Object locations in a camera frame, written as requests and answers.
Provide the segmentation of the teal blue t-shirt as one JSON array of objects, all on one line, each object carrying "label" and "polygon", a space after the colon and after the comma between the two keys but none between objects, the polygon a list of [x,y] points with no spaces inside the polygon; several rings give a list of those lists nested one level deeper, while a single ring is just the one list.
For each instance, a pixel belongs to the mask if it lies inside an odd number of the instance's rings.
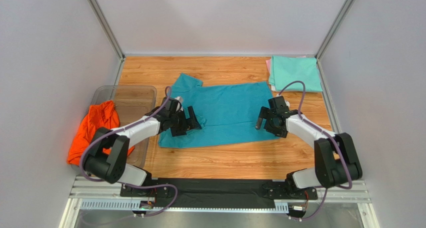
[{"label": "teal blue t-shirt", "polygon": [[158,139],[161,148],[198,148],[274,140],[276,136],[255,128],[261,107],[268,106],[272,93],[265,81],[236,85],[203,86],[203,82],[180,74],[172,86],[172,97],[183,99],[184,111],[192,106],[201,125],[186,135],[173,137],[170,130]]}]

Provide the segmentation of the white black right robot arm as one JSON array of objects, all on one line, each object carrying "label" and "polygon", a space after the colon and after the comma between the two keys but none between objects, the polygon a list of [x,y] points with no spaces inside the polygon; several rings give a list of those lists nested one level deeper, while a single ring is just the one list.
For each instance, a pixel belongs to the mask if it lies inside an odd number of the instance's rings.
[{"label": "white black right robot arm", "polygon": [[299,110],[291,110],[284,97],[268,100],[261,107],[255,128],[281,138],[289,133],[314,150],[314,167],[289,173],[286,183],[293,190],[310,187],[350,189],[363,175],[352,137],[347,133],[328,131],[306,118]]}]

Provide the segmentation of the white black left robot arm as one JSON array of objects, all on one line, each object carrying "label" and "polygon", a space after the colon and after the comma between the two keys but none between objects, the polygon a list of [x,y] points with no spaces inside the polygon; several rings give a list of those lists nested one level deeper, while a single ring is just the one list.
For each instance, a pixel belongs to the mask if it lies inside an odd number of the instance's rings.
[{"label": "white black left robot arm", "polygon": [[169,130],[173,137],[200,130],[194,109],[184,109],[181,97],[165,97],[159,107],[128,125],[108,129],[99,128],[80,158],[83,174],[91,174],[93,181],[142,186],[148,172],[127,162],[128,151],[136,144]]}]

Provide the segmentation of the folded mint green t-shirt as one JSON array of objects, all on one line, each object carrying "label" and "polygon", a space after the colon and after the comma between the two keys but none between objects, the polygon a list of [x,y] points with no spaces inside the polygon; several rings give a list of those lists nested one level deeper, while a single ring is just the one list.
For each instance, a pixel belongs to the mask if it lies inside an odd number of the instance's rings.
[{"label": "folded mint green t-shirt", "polygon": [[316,58],[272,56],[270,70],[268,82],[275,86],[276,92],[293,81],[304,82],[306,92],[323,91]]}]

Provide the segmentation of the clear plastic bin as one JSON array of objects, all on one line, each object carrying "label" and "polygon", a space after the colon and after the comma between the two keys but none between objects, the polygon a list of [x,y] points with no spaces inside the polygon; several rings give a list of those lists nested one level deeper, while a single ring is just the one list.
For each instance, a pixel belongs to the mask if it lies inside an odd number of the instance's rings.
[{"label": "clear plastic bin", "polygon": [[121,127],[141,119],[151,111],[155,107],[156,94],[157,90],[153,86],[101,86],[95,91],[90,105],[114,101]]}]

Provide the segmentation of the folded pink t-shirt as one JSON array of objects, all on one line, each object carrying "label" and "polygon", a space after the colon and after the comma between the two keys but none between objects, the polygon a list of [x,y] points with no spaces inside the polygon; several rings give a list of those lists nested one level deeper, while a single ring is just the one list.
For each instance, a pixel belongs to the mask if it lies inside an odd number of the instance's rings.
[{"label": "folded pink t-shirt", "polygon": [[[268,73],[271,74],[271,59],[266,60],[265,63],[266,63],[266,68],[267,68]],[[274,92],[276,91],[276,88],[275,88],[274,85],[271,85],[270,87],[271,87],[272,91],[274,91]]]}]

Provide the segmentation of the black table edge strip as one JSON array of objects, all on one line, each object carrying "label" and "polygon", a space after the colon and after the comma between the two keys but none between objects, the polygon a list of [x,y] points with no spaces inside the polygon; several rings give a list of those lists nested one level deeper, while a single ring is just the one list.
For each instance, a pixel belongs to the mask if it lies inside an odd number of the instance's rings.
[{"label": "black table edge strip", "polygon": [[122,197],[154,198],[157,207],[273,208],[275,200],[317,200],[314,188],[296,189],[285,181],[264,179],[151,179],[149,189],[123,185]]}]

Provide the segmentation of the orange crumpled t-shirt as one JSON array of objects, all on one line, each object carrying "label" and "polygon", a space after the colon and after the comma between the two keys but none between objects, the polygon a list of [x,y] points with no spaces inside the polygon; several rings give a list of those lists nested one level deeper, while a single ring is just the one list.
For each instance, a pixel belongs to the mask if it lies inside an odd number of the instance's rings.
[{"label": "orange crumpled t-shirt", "polygon": [[120,119],[114,101],[108,100],[98,105],[90,105],[69,148],[67,164],[79,165],[81,155],[99,128],[113,129],[118,128],[119,125]]}]

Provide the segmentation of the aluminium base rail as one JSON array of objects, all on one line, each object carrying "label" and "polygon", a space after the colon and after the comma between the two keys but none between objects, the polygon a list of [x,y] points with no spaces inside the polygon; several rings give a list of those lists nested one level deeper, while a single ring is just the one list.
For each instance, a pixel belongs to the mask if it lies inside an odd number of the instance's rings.
[{"label": "aluminium base rail", "polygon": [[[146,198],[142,197],[120,197],[120,185],[107,185],[93,183],[78,176],[75,178],[65,210],[62,214],[60,227],[74,227],[78,214],[81,210],[117,210],[117,211],[141,211],[139,207]],[[350,217],[359,215],[359,221],[363,227],[378,227],[378,221],[371,202],[370,194],[364,181],[353,182],[351,190],[341,188],[330,188],[325,190],[318,188],[318,200],[313,204],[319,204],[324,197],[322,210],[330,205],[347,205],[354,207],[354,212],[349,212]],[[195,208],[195,207],[170,207],[165,210],[166,214],[181,212],[183,214],[195,213],[231,213],[231,214],[283,214],[286,215],[291,204],[296,200],[276,199],[271,208]]]}]

